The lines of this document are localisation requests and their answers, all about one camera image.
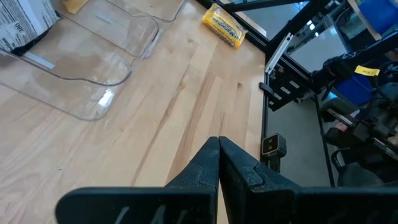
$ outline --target label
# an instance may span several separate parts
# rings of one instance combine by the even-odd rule
[[[58,20],[50,0],[0,0],[0,49],[23,47]]]
[[[360,74],[360,75],[366,75],[369,77],[375,77],[378,76],[380,73],[379,69],[374,69],[374,68],[366,68],[364,66],[358,65],[356,67],[355,73]]]

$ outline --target black metal frame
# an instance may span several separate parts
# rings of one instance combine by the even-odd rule
[[[240,23],[248,31],[246,33],[246,39],[266,54],[265,63],[267,63],[270,57],[275,53],[284,37],[286,37],[288,34],[295,35],[297,32],[299,32],[300,29],[304,27],[309,20],[316,16],[317,13],[319,13],[320,11],[324,11],[325,6],[329,2],[327,0],[310,0],[310,2],[292,20],[288,21],[286,26],[283,27],[282,30],[279,31],[279,33],[272,40],[269,40],[267,39],[267,37],[264,37],[257,29],[253,28],[253,26],[248,24],[244,19],[237,15],[236,12],[272,6],[280,6],[284,4],[292,4],[295,2],[299,2],[298,0],[260,0],[254,2],[243,2],[238,4],[223,4],[220,0],[197,1],[207,9],[209,9],[213,3],[217,3],[224,10],[226,10],[234,19],[236,19],[237,22]],[[316,86],[312,82],[310,72],[304,69],[287,54],[283,54],[281,59],[278,61],[278,64],[284,69],[284,73],[289,74],[288,77],[281,80],[283,84],[286,84],[286,87],[288,87],[290,86],[289,83],[293,81],[295,84],[298,85],[298,88],[289,88],[289,91],[291,92],[289,96],[286,95],[283,91],[280,91],[280,89],[276,90],[276,93],[279,96],[283,96],[282,100],[277,100],[276,98],[271,98],[270,100],[270,96],[264,92],[261,142],[267,137],[268,107],[275,111],[309,90],[312,90],[315,93],[319,93],[318,88],[316,88]],[[260,84],[265,86],[270,85],[269,79],[270,77],[265,74],[264,83]],[[326,155],[326,163],[328,164],[329,174],[331,174],[331,167],[329,166],[330,159],[328,154]],[[334,187],[335,183],[333,180],[333,176],[329,176],[329,178],[330,185]]]

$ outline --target gray floor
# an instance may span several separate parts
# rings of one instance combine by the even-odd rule
[[[271,39],[299,11],[298,5],[270,7],[246,14],[266,31]],[[291,56],[308,71],[319,70],[323,62],[346,50],[333,28],[294,52]],[[325,124],[325,130],[332,124]],[[287,140],[288,153],[282,159],[281,174],[302,186],[330,186],[317,112],[312,101],[290,103],[269,115],[268,134],[280,133]],[[329,147],[330,154],[335,150]]]

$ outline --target yellow package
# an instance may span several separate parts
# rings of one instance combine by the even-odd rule
[[[215,3],[203,16],[203,22],[236,49],[241,46],[247,32],[231,15]]]
[[[88,2],[88,0],[63,0],[62,2],[68,9],[68,12],[76,14],[79,9]]]

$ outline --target blue bin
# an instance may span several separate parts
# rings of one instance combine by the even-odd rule
[[[356,106],[364,105],[372,98],[373,87],[364,75],[354,74],[352,78],[337,84],[335,89]]]
[[[363,0],[359,9],[380,34],[398,23],[398,6],[394,0]]]

